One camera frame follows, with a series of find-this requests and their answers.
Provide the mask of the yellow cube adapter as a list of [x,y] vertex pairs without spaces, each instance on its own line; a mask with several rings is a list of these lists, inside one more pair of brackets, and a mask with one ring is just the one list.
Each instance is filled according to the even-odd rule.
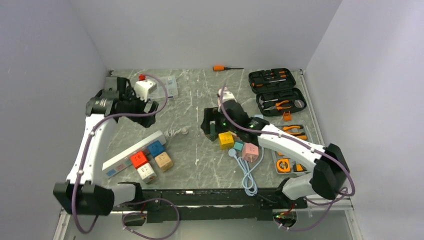
[[230,131],[218,134],[219,146],[221,150],[233,148],[235,140]]

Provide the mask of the teal cube adapter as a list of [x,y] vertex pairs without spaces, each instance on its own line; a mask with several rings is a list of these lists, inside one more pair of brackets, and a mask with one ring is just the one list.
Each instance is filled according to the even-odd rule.
[[238,151],[241,152],[243,150],[244,147],[244,142],[240,141],[240,140],[236,140],[234,142],[233,148]]

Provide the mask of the light blue round plug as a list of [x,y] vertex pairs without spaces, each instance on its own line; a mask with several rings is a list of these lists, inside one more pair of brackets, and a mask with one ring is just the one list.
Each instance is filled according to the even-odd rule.
[[230,149],[228,150],[228,155],[229,155],[230,157],[232,157],[232,158],[237,158],[237,151],[236,151],[235,149],[233,149],[233,148],[230,148]]

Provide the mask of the pink cube socket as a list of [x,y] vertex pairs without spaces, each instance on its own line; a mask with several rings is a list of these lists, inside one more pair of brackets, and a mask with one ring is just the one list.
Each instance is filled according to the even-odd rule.
[[252,143],[245,143],[242,147],[241,155],[244,161],[255,162],[259,157],[259,148]]

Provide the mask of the black tool case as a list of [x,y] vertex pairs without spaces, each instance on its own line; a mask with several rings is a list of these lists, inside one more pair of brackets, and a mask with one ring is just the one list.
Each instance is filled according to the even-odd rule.
[[[248,82],[254,94],[260,112],[266,117],[276,117],[284,113],[298,113],[307,107],[306,99],[300,89],[296,88],[296,80],[287,68],[258,70],[248,74]],[[288,100],[291,108],[283,110],[263,109],[276,103]]]

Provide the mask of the white plug with cord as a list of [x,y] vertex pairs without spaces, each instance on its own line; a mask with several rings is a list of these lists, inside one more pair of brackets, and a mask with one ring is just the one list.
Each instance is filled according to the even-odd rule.
[[181,127],[178,129],[168,129],[163,133],[163,135],[166,138],[172,138],[178,134],[187,135],[188,133],[189,133],[189,129],[187,127]]

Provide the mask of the dark blue cube adapter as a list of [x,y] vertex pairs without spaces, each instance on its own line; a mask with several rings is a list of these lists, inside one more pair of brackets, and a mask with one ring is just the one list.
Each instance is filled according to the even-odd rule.
[[162,154],[165,151],[165,148],[159,140],[156,140],[147,146],[147,150],[150,155],[155,158],[158,155]]

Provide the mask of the red cube adapter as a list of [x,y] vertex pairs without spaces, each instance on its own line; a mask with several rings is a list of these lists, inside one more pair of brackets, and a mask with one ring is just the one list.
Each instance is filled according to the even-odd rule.
[[129,159],[135,169],[138,169],[149,162],[143,151],[136,152],[135,154],[131,155]]

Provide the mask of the grey tool case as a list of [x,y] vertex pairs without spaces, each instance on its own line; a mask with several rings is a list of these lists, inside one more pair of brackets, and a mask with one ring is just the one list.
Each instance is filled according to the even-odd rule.
[[271,150],[271,156],[274,162],[279,159],[289,159],[291,172],[277,173],[278,175],[302,176],[310,173],[315,167],[315,153],[311,150],[314,145],[296,136],[284,133],[284,131],[273,124],[268,124],[263,129],[266,134],[259,136],[259,144],[265,149]]

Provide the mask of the orange cube adapter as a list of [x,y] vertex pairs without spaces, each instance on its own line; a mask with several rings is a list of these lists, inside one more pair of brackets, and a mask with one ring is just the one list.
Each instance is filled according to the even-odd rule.
[[154,160],[162,172],[166,172],[174,165],[170,156],[165,151],[157,155]]

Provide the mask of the white cube adapter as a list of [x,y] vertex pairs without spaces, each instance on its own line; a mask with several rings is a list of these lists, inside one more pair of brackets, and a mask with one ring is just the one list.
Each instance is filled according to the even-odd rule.
[[154,171],[153,167],[151,166],[151,164],[149,162],[138,167],[136,169],[136,171],[139,174],[139,176],[141,177],[141,180],[145,184],[148,184],[148,183],[150,183],[151,181],[153,181],[154,179],[157,178],[157,174],[156,174],[156,172]]

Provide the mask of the dark green cube adapter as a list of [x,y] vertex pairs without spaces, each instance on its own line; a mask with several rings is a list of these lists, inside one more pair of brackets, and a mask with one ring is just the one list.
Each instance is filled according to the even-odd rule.
[[212,121],[208,126],[208,131],[205,136],[212,142],[214,142],[218,138],[218,133],[216,129],[216,124]]

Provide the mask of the clear screw organizer box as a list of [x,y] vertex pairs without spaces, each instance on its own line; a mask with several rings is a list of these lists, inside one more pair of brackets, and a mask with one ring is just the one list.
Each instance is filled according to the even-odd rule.
[[[174,75],[169,75],[169,76],[159,77],[159,79],[163,84],[165,84],[168,98],[169,99],[177,98],[179,93],[178,93],[178,84],[176,81],[176,77]],[[156,84],[156,89],[149,94],[149,98],[151,100],[163,99],[165,96],[164,89],[158,83],[156,79],[151,78],[151,80]]]

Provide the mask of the orange handled pliers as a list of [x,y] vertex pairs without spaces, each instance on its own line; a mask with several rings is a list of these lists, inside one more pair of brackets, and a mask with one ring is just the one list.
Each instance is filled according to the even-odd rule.
[[290,109],[292,107],[291,102],[289,100],[283,100],[281,102],[276,103],[274,106],[267,107],[263,109],[263,111],[270,111],[270,110],[285,110]]

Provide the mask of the orange handled screwdriver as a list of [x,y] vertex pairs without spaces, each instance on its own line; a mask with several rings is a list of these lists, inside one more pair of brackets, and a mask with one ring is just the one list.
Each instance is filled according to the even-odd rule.
[[222,65],[215,65],[212,67],[212,70],[214,72],[223,72],[228,70],[243,70],[243,67],[228,67],[228,66],[222,66]]

